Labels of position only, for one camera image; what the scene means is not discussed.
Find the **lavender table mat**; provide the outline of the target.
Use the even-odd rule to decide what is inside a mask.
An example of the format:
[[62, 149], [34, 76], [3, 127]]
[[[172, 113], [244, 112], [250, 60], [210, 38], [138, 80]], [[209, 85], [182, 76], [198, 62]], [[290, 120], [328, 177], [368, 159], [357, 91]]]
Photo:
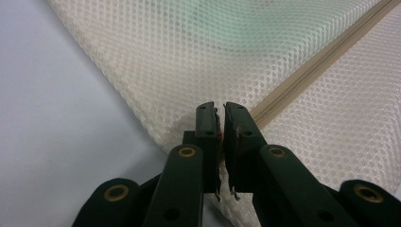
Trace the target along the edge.
[[0, 227], [70, 227], [100, 184], [165, 161], [46, 0], [0, 0]]

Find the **cream mesh laundry bag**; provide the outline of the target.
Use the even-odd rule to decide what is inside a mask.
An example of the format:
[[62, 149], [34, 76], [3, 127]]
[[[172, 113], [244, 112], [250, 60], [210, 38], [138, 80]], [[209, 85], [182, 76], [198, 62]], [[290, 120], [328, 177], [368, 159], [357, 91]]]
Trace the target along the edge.
[[133, 0], [48, 1], [161, 148], [201, 103], [233, 101], [321, 183], [401, 185], [401, 0], [320, 0], [290, 50], [172, 54], [133, 39]]

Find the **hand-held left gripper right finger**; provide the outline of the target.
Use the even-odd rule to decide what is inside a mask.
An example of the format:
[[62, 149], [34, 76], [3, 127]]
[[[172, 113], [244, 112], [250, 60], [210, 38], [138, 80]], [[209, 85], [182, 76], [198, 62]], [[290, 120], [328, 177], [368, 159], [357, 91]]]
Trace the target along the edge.
[[252, 193], [255, 189], [257, 153], [267, 142], [244, 106], [227, 102], [224, 109], [225, 166], [229, 190], [238, 201], [238, 193]]

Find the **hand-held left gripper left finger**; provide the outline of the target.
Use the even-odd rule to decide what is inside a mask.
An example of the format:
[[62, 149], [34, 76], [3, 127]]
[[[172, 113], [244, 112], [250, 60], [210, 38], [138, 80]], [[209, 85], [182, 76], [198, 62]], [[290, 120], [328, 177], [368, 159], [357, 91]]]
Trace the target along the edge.
[[202, 149], [203, 192], [213, 193], [217, 200], [220, 201], [219, 156], [221, 130], [218, 109], [213, 101], [203, 103], [196, 108], [195, 129], [183, 133], [183, 143]]

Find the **green garment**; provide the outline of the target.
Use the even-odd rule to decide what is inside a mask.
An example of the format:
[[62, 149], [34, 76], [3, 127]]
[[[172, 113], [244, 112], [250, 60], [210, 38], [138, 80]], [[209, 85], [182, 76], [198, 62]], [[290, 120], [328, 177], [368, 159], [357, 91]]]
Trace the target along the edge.
[[320, 0], [133, 0], [133, 39], [178, 51], [290, 50], [319, 22]]

